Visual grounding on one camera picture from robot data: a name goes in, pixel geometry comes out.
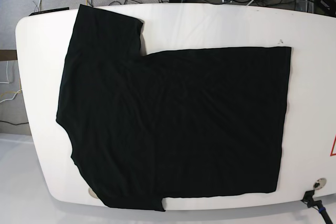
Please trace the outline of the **red warning triangle sticker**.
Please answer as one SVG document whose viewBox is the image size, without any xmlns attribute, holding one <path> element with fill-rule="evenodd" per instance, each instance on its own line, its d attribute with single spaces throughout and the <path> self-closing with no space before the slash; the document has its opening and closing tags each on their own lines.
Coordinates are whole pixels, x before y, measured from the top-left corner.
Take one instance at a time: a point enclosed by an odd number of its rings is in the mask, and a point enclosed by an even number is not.
<svg viewBox="0 0 336 224">
<path fill-rule="evenodd" d="M 334 141 L 333 141 L 333 145 L 332 145 L 330 156 L 336 156 L 335 144 L 336 144 L 336 137 L 334 138 Z"/>
</svg>

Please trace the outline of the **silver table grommet right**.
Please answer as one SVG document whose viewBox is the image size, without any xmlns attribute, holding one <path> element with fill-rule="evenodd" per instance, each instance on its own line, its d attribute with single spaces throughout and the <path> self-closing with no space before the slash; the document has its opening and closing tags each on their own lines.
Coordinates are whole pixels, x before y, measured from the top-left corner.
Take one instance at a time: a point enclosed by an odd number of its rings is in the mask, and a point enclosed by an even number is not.
<svg viewBox="0 0 336 224">
<path fill-rule="evenodd" d="M 320 178 L 314 183 L 313 189 L 314 190 L 320 190 L 326 185 L 326 183 L 327 183 L 326 178 Z"/>
</svg>

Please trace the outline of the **table grommet hole left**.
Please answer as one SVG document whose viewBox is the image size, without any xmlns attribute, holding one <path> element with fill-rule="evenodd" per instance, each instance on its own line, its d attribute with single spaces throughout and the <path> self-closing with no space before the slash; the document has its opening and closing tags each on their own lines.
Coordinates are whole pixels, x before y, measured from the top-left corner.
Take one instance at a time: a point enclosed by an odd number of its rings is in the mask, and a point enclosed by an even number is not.
<svg viewBox="0 0 336 224">
<path fill-rule="evenodd" d="M 88 189 L 88 193 L 92 198 L 95 198 L 95 199 L 99 198 L 91 188 Z"/>
</svg>

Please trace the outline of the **black T-shirt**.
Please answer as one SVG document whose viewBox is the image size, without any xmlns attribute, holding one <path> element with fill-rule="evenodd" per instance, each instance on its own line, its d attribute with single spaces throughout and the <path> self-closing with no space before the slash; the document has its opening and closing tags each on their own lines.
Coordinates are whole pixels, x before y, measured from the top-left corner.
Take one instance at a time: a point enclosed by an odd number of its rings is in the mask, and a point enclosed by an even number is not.
<svg viewBox="0 0 336 224">
<path fill-rule="evenodd" d="M 277 189 L 291 48 L 142 56 L 142 22 L 81 5 L 56 122 L 80 175 L 110 208 Z"/>
</svg>

